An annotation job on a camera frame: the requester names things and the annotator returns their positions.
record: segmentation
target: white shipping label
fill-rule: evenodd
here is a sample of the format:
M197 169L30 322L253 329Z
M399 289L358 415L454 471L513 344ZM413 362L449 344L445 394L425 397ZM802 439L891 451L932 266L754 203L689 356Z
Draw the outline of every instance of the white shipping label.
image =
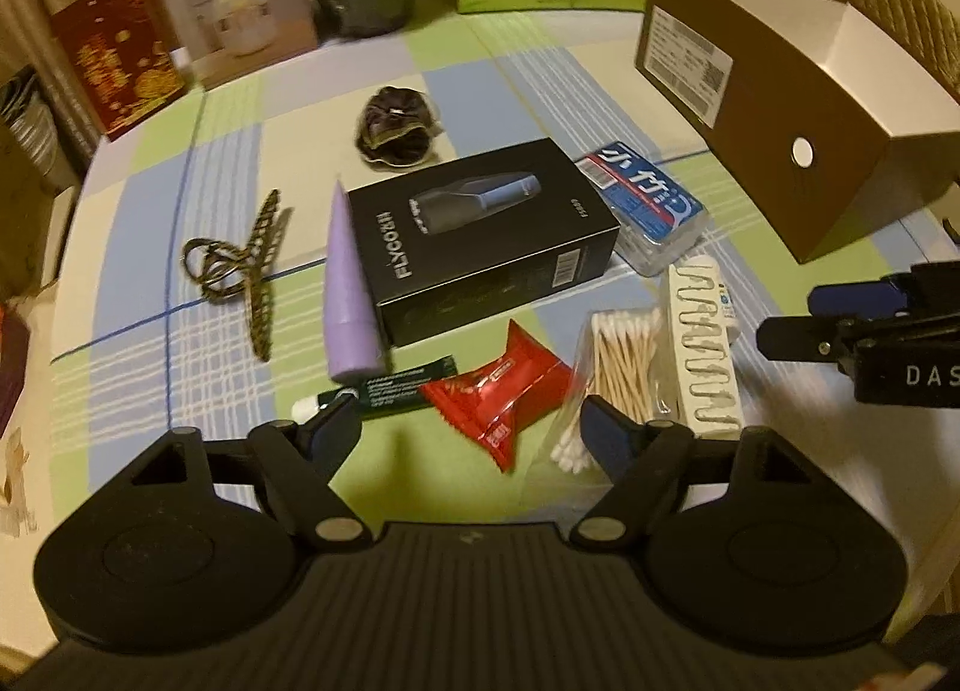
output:
M713 127L730 79L733 57L654 6L643 66Z

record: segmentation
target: red snack package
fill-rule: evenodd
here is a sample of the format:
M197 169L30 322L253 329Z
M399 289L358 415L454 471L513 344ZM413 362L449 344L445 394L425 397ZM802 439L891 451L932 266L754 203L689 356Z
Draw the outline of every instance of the red snack package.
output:
M502 356L467 374L427 383L421 393L506 472L514 466L514 437L558 408L569 382L570 367L511 320Z

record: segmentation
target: metal screw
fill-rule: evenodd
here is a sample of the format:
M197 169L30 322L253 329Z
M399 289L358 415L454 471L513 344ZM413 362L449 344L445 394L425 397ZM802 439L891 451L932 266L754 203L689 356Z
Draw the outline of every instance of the metal screw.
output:
M328 542L352 542L363 533L363 524L353 518L328 518L320 521L314 531Z
M577 531L592 542L616 542L627 533L627 527L616 518L596 517L584 520Z

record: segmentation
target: purple cone-shaped bottle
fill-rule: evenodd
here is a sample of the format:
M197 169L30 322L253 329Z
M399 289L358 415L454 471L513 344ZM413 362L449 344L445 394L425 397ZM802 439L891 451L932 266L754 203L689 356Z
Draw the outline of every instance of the purple cone-shaped bottle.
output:
M323 340L331 380L350 384L386 371L380 328L353 235L349 199L339 180L333 190L326 239Z

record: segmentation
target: ribbed black surface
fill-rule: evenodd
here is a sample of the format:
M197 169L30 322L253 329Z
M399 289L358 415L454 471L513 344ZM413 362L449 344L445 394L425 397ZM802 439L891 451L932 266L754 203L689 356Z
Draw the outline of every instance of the ribbed black surface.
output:
M152 657L68 642L16 688L850 691L896 668L876 646L776 660L714 645L664 616L625 560L574 551L552 526L401 524L317 560L274 617L229 642Z

